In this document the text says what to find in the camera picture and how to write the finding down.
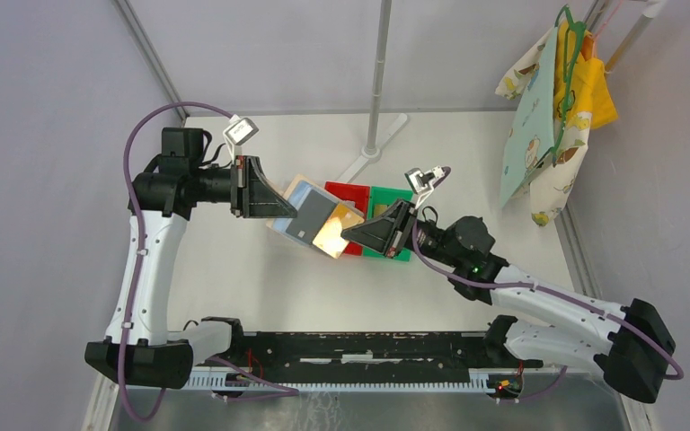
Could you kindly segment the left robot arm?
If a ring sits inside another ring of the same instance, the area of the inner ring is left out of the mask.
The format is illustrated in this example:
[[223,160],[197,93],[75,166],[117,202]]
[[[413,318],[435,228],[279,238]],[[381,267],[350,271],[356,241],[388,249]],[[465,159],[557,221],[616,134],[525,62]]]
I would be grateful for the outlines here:
[[85,362],[118,385],[180,389],[195,365],[245,357],[237,319],[207,317],[170,331],[167,302],[181,238],[197,204],[227,203],[238,218],[293,218],[297,211],[270,184],[258,157],[241,149],[258,132],[242,119],[223,132],[232,161],[205,160],[212,140],[201,128],[164,128],[161,151],[132,181],[129,249],[119,300],[105,335],[90,341]]

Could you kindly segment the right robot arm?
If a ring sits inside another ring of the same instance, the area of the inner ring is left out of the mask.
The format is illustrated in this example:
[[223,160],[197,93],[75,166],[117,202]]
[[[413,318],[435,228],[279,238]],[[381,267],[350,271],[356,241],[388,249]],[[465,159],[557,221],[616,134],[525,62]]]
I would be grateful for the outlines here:
[[441,228],[400,199],[382,215],[343,229],[341,238],[386,258],[409,250],[464,299],[538,319],[496,317],[482,339],[492,365],[517,359],[578,368],[647,404],[657,400],[662,383],[685,375],[674,358],[676,342],[651,303],[599,300],[526,273],[493,253],[495,240],[480,217],[463,216]]

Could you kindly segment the beige card holder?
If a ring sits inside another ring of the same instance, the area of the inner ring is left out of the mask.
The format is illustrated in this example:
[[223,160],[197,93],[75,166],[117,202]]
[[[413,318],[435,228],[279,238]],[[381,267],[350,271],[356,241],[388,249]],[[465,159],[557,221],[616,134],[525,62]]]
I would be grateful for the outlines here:
[[342,232],[365,222],[364,214],[353,204],[301,174],[292,180],[283,198],[296,210],[296,216],[270,219],[266,226],[332,259],[339,258],[349,245]]

